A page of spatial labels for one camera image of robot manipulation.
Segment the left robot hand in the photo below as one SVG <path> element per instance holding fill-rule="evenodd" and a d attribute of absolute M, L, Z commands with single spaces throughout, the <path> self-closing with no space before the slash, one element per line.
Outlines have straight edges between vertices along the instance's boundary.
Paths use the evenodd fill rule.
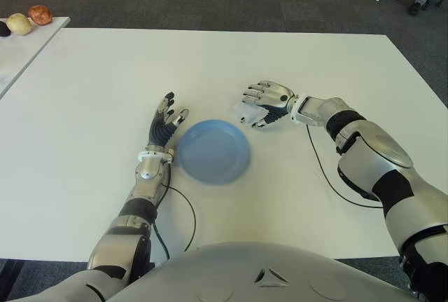
<path fill-rule="evenodd" d="M 188 109 L 182 109 L 177 113 L 172 109 L 174 97 L 175 94 L 169 92 L 158 104 L 148 133 L 148 145 L 166 147 L 179 125 L 188 117 Z"/>

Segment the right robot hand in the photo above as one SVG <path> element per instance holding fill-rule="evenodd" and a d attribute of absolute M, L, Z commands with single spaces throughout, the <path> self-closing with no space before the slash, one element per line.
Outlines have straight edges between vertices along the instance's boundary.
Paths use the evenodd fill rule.
<path fill-rule="evenodd" d="M 273 81 L 260 81 L 250 85 L 243 92 L 242 102 L 261 107 L 267 111 L 267 115 L 254 122 L 252 128 L 263 128 L 291 111 L 291 101 L 295 93 L 290 89 Z"/>

